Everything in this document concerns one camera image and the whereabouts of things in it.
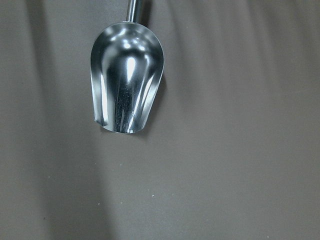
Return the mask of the metal scoop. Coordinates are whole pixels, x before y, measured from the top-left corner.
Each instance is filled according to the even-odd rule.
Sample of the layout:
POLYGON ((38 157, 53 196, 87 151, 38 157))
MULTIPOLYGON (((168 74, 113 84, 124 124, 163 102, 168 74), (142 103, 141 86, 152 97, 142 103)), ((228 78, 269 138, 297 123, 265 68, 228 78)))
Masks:
POLYGON ((159 39, 140 24, 143 3, 130 0, 126 20, 106 27, 90 54, 93 119, 111 132, 145 127, 164 71, 159 39))

